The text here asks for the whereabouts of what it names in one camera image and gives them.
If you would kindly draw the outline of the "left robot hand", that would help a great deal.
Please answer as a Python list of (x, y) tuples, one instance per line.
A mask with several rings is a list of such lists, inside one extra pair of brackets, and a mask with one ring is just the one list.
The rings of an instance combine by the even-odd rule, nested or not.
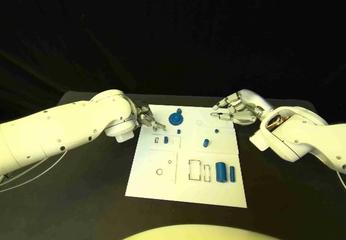
[(136, 109), (137, 109), (137, 122), (150, 128), (156, 132), (159, 129), (166, 130), (166, 125), (160, 124), (156, 121), (155, 114), (152, 112), (150, 105), (146, 101), (139, 100), (134, 102)]

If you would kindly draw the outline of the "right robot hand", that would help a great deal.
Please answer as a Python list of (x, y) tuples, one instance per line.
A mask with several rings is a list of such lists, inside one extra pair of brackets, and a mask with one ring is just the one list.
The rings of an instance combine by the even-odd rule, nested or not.
[(274, 106), (254, 91), (243, 89), (227, 96), (212, 107), (212, 118), (247, 126), (263, 121)]

